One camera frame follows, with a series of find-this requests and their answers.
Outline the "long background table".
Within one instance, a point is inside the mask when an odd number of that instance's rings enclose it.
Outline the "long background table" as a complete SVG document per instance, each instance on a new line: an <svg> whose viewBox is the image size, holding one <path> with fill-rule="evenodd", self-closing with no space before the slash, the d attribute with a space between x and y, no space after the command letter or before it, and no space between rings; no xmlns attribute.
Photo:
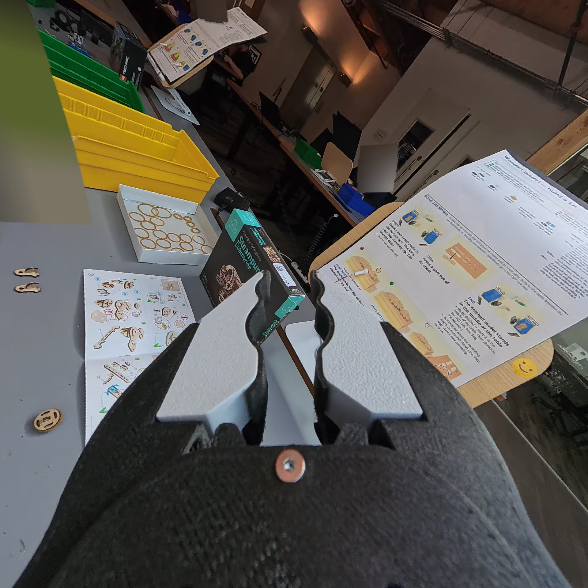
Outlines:
<svg viewBox="0 0 588 588"><path fill-rule="evenodd" d="M336 209L338 214L342 216L352 227L360 224L366 217L360 215L357 213L357 211L350 209L349 206L341 200L333 188L328 187L319 180L319 178L314 174L312 166L305 162L300 157L300 155L295 152L295 137L284 134L280 131L280 129L275 128L269 121L267 121L267 119L263 117L261 110L254 106L253 101L243 94L241 87L238 86L233 80L228 79L227 85L241 100L246 108L245 119L239 127L237 135L235 136L231 147L229 148L227 157L233 160L236 157L236 154L238 153L250 126L252 126L254 122L261 123L263 129L267 129L272 134L272 136L279 141L281 150L287 155L289 160L291 160L292 163L300 170L300 172L303 173L310 184L327 199L327 201Z"/></svg>

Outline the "black model kit box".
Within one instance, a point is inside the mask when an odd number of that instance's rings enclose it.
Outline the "black model kit box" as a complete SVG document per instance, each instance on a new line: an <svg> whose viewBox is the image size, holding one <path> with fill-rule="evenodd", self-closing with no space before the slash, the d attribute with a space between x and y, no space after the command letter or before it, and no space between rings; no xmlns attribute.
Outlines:
<svg viewBox="0 0 588 588"><path fill-rule="evenodd" d="M201 272L214 306L261 271L270 275L269 300L258 342L263 343L306 294L252 212L234 209Z"/></svg>

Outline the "small black product box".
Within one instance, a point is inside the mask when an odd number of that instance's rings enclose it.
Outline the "small black product box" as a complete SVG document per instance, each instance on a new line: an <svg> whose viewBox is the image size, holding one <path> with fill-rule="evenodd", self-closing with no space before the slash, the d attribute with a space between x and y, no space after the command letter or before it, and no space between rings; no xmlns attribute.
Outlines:
<svg viewBox="0 0 588 588"><path fill-rule="evenodd" d="M112 70L124 81L131 82L138 89L145 68L148 50L139 37L124 24L116 21L109 56Z"/></svg>

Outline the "green plastic bin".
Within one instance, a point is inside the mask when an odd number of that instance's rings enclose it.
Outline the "green plastic bin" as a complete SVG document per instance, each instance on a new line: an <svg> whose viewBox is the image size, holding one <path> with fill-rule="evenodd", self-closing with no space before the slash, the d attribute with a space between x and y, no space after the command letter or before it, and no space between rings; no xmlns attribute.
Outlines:
<svg viewBox="0 0 588 588"><path fill-rule="evenodd" d="M135 85L89 56L38 30L51 74L71 84L144 113Z"/></svg>

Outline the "blue plastic bin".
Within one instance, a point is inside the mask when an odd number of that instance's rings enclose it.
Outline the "blue plastic bin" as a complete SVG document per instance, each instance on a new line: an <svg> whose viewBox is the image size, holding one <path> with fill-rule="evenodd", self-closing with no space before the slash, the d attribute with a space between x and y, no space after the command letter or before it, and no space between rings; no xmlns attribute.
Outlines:
<svg viewBox="0 0 588 588"><path fill-rule="evenodd" d="M375 211L375 208L364 200L364 196L348 183L339 188L337 195L347 208L360 216L368 217Z"/></svg>

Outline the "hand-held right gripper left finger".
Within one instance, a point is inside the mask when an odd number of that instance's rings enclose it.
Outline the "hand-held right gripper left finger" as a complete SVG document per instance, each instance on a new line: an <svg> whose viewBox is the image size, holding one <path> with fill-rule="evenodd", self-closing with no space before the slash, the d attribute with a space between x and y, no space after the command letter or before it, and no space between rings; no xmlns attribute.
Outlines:
<svg viewBox="0 0 588 588"><path fill-rule="evenodd" d="M263 270L198 323L156 415L160 422L201 422L209 433L234 424L263 437L268 381L261 349L269 303Z"/></svg>

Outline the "printed instruction sheet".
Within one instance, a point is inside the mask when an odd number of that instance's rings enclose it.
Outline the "printed instruction sheet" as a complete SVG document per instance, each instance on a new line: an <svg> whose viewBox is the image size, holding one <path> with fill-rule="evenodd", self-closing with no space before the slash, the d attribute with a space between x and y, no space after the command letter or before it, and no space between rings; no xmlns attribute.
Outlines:
<svg viewBox="0 0 588 588"><path fill-rule="evenodd" d="M239 7L228 10L227 19L223 23L196 19L151 46L148 62L159 79L172 87L221 50L267 33Z"/></svg>
<svg viewBox="0 0 588 588"><path fill-rule="evenodd" d="M462 386L587 318L587 203L500 151L435 180L319 272Z"/></svg>

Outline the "black laptop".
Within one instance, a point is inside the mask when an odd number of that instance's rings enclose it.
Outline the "black laptop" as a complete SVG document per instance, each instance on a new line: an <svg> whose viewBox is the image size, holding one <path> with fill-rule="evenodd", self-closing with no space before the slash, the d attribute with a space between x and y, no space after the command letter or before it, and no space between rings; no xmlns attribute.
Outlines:
<svg viewBox="0 0 588 588"><path fill-rule="evenodd" d="M263 92L259 92L261 114L274 128L282 129L283 123L279 107L275 102L266 96Z"/></svg>

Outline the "grey desk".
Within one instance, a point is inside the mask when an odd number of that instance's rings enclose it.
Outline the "grey desk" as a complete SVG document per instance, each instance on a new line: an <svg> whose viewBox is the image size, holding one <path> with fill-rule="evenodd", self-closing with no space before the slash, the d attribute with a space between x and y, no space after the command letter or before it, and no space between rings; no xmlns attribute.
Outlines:
<svg viewBox="0 0 588 588"><path fill-rule="evenodd" d="M180 277L195 319L212 309L195 269L140 268L114 193L86 193L90 224L1 224L1 587L318 586L306 480L275 473L284 446L246 446L228 427L213 442L197 423L141 419L133 401L75 468L83 270ZM13 273L30 267L40 276ZM33 282L39 293L14 290ZM61 424L36 431L51 408Z"/></svg>

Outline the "illustrated instruction booklet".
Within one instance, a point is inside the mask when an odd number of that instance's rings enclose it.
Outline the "illustrated instruction booklet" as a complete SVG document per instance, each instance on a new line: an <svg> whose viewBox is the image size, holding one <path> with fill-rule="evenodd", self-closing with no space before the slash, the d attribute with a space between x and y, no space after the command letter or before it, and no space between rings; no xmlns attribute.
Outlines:
<svg viewBox="0 0 588 588"><path fill-rule="evenodd" d="M85 442L122 393L189 326L180 278L85 269Z"/></svg>

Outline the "small green bin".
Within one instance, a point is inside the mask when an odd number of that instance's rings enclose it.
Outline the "small green bin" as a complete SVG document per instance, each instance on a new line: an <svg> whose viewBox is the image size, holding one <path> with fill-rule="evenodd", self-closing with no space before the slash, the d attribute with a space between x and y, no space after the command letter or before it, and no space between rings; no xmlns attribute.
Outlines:
<svg viewBox="0 0 588 588"><path fill-rule="evenodd" d="M322 156L312 145L303 139L297 139L294 153L314 169L322 169Z"/></svg>

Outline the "white cardboard tray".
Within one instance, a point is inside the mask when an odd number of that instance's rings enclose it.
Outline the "white cardboard tray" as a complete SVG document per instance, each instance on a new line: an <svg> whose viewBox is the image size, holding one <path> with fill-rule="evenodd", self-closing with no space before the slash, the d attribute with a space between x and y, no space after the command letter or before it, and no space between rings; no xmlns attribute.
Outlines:
<svg viewBox="0 0 588 588"><path fill-rule="evenodd" d="M199 204L123 184L116 199L139 262L206 264L218 237Z"/></svg>

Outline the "black power adapter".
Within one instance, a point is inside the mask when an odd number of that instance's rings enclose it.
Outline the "black power adapter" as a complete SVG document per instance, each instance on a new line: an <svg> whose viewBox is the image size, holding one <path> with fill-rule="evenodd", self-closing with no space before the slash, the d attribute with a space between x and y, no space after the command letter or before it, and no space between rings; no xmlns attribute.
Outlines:
<svg viewBox="0 0 588 588"><path fill-rule="evenodd" d="M215 195L213 202L217 205L217 212L227 211L232 213L234 209L248 211L250 202L243 193L237 192L230 187L226 187Z"/></svg>

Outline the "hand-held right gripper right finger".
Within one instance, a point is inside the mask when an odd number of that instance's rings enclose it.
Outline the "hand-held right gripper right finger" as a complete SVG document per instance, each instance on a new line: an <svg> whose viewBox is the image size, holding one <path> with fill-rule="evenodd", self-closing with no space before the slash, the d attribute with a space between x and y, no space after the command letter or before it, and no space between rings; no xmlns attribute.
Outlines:
<svg viewBox="0 0 588 588"><path fill-rule="evenodd" d="M313 398L319 436L347 424L369 432L376 421L423 416L388 334L395 330L342 289L329 272L311 272L316 333Z"/></svg>

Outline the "small round wooden gear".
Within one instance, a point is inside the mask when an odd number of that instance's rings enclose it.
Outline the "small round wooden gear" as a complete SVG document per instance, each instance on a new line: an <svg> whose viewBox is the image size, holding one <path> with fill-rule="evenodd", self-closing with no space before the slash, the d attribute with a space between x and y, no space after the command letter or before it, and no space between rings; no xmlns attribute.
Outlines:
<svg viewBox="0 0 588 588"><path fill-rule="evenodd" d="M62 412L57 408L51 408L37 414L33 420L33 427L36 431L44 433L54 430L61 422Z"/></svg>

